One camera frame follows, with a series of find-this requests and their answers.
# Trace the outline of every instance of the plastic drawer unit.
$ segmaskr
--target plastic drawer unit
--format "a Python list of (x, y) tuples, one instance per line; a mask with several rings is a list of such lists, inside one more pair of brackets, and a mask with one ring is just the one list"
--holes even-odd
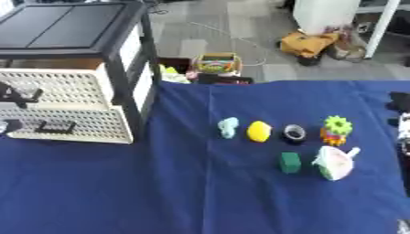
[(0, 18), (0, 121), (14, 138), (130, 144), (160, 80), (140, 2), (22, 5)]

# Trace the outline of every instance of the yellow bag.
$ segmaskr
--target yellow bag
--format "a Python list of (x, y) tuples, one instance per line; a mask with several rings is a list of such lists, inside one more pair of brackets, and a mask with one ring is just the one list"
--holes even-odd
[(307, 36), (301, 32), (295, 32), (282, 38), (280, 49), (286, 53), (313, 58), (338, 39), (339, 34), (337, 33)]

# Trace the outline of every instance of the yellow ball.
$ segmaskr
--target yellow ball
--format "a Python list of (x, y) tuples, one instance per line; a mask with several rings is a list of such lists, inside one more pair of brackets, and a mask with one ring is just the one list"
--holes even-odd
[(258, 143), (264, 143), (271, 136), (272, 127), (262, 121), (255, 121), (248, 127), (248, 137)]

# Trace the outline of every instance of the green gear toy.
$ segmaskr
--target green gear toy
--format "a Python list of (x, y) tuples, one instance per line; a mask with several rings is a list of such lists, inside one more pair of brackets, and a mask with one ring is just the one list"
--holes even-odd
[(325, 121), (325, 128), (331, 133), (342, 136), (347, 136), (353, 131), (351, 122), (339, 115), (328, 117)]

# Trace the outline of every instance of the drawer handle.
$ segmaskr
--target drawer handle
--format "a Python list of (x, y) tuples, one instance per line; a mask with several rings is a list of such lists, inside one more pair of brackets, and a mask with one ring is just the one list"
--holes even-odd
[(42, 94), (42, 89), (36, 89), (30, 98), (25, 98), (12, 86), (0, 82), (0, 102), (13, 102), (21, 109), (27, 108), (28, 103), (37, 103)]
[(12, 133), (21, 129), (23, 124), (19, 120), (0, 121), (0, 134)]
[(49, 122), (42, 121), (39, 127), (34, 131), (35, 133), (57, 133), (57, 134), (72, 134), (74, 131), (75, 126), (77, 125), (76, 122), (70, 121), (68, 122), (67, 128), (51, 128), (48, 126)]

